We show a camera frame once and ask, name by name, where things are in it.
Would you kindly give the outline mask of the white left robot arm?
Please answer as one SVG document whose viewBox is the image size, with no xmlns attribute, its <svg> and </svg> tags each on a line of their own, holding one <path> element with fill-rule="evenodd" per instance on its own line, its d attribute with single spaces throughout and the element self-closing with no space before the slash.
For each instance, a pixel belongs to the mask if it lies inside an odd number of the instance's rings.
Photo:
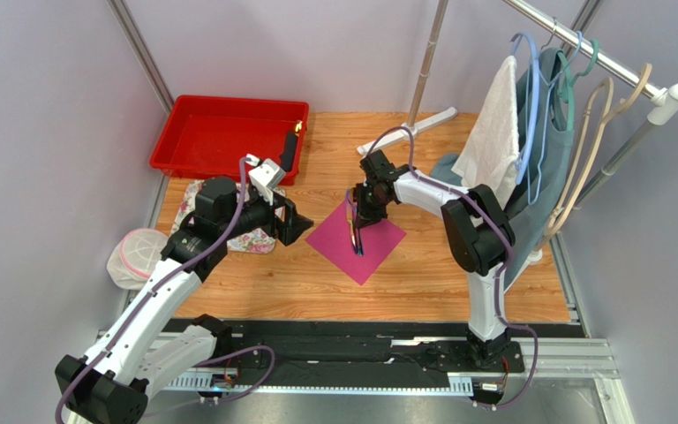
<svg viewBox="0 0 678 424">
<path fill-rule="evenodd" d="M 151 345 L 226 257 L 230 239 L 261 229 L 289 246 L 312 226 L 293 201 L 267 187 L 205 180 L 133 302 L 81 357 L 66 355 L 58 363 L 56 422 L 69 409 L 91 423 L 137 423 L 149 402 L 189 368 L 233 358 L 230 327 L 207 314 L 162 347 Z"/>
</svg>

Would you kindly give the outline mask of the magenta paper napkin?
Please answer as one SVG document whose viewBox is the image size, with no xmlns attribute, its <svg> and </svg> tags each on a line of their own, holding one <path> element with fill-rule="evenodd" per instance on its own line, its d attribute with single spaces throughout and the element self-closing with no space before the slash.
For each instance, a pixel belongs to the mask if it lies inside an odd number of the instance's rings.
<svg viewBox="0 0 678 424">
<path fill-rule="evenodd" d="M 406 232 L 389 220 L 360 231 L 363 252 L 355 254 L 347 221 L 348 202 L 343 201 L 307 237 L 306 242 L 357 284 L 364 284 L 390 256 Z"/>
</svg>

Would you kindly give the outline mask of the iridescent table knife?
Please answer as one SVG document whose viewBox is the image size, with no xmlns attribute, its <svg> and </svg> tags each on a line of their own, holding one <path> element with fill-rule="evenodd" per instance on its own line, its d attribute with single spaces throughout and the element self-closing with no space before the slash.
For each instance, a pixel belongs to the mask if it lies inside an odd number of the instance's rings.
<svg viewBox="0 0 678 424">
<path fill-rule="evenodd" d="M 348 188 L 345 192 L 345 212 L 346 212 L 346 221 L 349 227 L 350 231 L 350 242 L 352 246 L 352 250 L 355 255 L 360 255 L 360 249 L 358 246 L 357 238 L 356 238 L 356 232 L 354 229 L 354 223 L 353 223 L 353 218 L 354 218 L 354 207 L 351 201 L 351 189 Z"/>
</svg>

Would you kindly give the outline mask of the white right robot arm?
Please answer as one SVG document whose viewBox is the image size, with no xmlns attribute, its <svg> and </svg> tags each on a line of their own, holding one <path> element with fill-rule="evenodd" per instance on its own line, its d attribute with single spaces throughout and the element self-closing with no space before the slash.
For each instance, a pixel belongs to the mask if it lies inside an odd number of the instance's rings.
<svg viewBox="0 0 678 424">
<path fill-rule="evenodd" d="M 360 161 L 363 182 L 351 191 L 353 223 L 362 229 L 387 218 L 390 203 L 408 204 L 439 217 L 455 262 L 467 274 L 471 315 L 464 357 L 477 368 L 500 361 L 508 343 L 502 274 L 516 241 L 490 187 L 457 187 L 409 164 L 396 167 L 380 150 Z"/>
</svg>

